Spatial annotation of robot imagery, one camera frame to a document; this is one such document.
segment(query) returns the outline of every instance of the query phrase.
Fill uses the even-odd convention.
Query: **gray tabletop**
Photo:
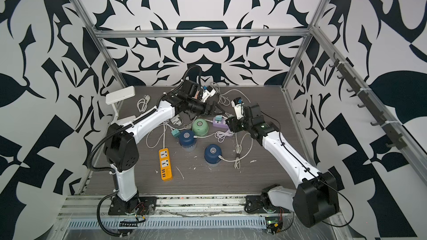
[[[261,110],[277,119],[281,124],[282,134],[286,140],[302,155],[302,147],[298,140],[295,127],[292,124],[289,110],[286,106],[284,96],[278,86],[257,86],[257,87],[222,87],[221,92],[237,88],[241,90],[252,103],[258,103]],[[119,112],[119,118],[131,115],[139,115],[136,103],[144,95],[149,94],[151,100],[148,108],[152,108],[157,99],[168,92],[171,87],[156,86],[136,86],[135,96],[124,100]],[[228,93],[229,99],[241,96],[237,91]],[[231,106],[223,107],[226,112],[233,113]],[[184,124],[189,123],[189,117],[181,113]],[[213,127],[209,123],[209,133],[226,129]],[[148,144],[153,146],[160,135],[163,127],[160,126],[150,133]],[[238,142],[241,141],[245,132],[237,133]],[[160,162],[158,151],[163,146],[162,139],[155,148],[148,148],[146,137],[138,143],[140,158],[135,165],[135,182],[140,194],[231,194],[231,193],[260,193],[261,190],[271,184],[281,184],[286,188],[295,188],[289,175],[281,167],[267,150],[253,141],[253,147],[247,157],[240,162],[240,169],[234,168],[233,162],[221,161],[216,167],[209,167],[204,159],[204,150],[209,144],[217,144],[222,149],[223,157],[227,160],[234,160],[236,153],[236,138],[227,137],[222,143],[218,143],[214,136],[208,138],[198,138],[197,147],[192,152],[184,151],[179,145],[178,139],[174,138],[170,129],[167,130],[165,147],[170,152],[170,163],[172,166],[173,179],[164,182],[161,179]],[[251,146],[251,138],[245,136],[242,143],[242,156],[245,155]],[[106,166],[105,155],[101,154],[97,166]],[[94,172],[87,185],[85,194],[108,194],[113,189],[113,180],[107,172]]]

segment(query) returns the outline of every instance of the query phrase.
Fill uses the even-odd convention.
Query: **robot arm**
[[[336,180],[321,173],[302,158],[272,122],[265,122],[258,104],[244,106],[241,98],[232,101],[236,116],[226,123],[233,132],[247,131],[268,150],[291,177],[296,190],[273,185],[263,190],[261,200],[295,212],[306,227],[321,222],[339,211]]]
[[[138,204],[138,191],[135,185],[134,167],[139,159],[136,144],[148,132],[171,119],[181,111],[191,111],[196,115],[222,115],[224,111],[216,103],[207,99],[215,94],[211,87],[201,88],[197,83],[185,80],[179,89],[165,94],[159,104],[129,122],[125,131],[118,134],[121,126],[113,124],[105,142],[104,153],[113,173],[115,187],[118,188],[118,203],[131,213]],[[233,132],[248,131],[251,137],[268,150],[291,177],[296,190],[273,185],[263,190],[261,200],[266,208],[269,205],[280,206],[295,211],[306,227],[334,215],[339,211],[335,178],[310,165],[285,140],[280,130],[272,122],[265,122],[258,104],[244,106],[241,98],[232,101],[236,117],[227,119],[227,125]]]
[[[157,126],[173,118],[181,111],[191,111],[196,115],[223,115],[222,108],[214,102],[207,102],[215,94],[212,87],[200,87],[197,83],[185,80],[175,92],[162,96],[158,106],[153,107],[134,121],[123,124],[130,128],[120,134],[112,136],[106,141],[104,153],[111,168],[115,170],[115,187],[118,188],[117,196],[123,207],[131,212],[137,204],[137,188],[135,185],[134,167],[139,159],[137,144]],[[112,124],[107,134],[122,128]]]

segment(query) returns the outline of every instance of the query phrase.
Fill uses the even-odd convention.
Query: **power outlet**
[[[160,158],[165,158],[165,157],[167,157],[167,151],[166,150],[160,152]]]
[[[162,160],[161,161],[161,167],[164,168],[167,166],[169,166],[169,160],[168,159]]]
[[[226,124],[226,120],[224,118],[222,118],[221,121],[220,120],[216,120],[215,118],[213,118],[212,125],[214,127],[228,129],[228,125]]]

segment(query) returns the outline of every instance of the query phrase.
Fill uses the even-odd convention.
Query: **green container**
[[[205,136],[209,131],[209,126],[207,125],[207,121],[205,121],[204,119],[195,120],[193,122],[192,130],[196,136]]]

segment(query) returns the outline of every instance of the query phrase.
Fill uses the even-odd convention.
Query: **hook rack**
[[[398,122],[397,120],[387,120],[384,116],[384,111],[381,110],[380,106],[377,104],[377,98],[372,92],[372,89],[367,87],[361,81],[361,78],[357,78],[357,73],[354,72],[353,68],[347,62],[335,61],[334,66],[342,74],[338,76],[339,79],[345,79],[350,85],[351,89],[347,89],[347,92],[356,92],[356,95],[360,98],[363,104],[358,104],[359,108],[366,107],[371,115],[375,118],[375,122],[371,122],[372,126],[380,125],[387,136],[392,141],[390,147],[396,147],[397,149],[402,149],[407,146],[407,143],[403,140],[402,134],[396,130],[396,126],[393,126],[392,123]]]

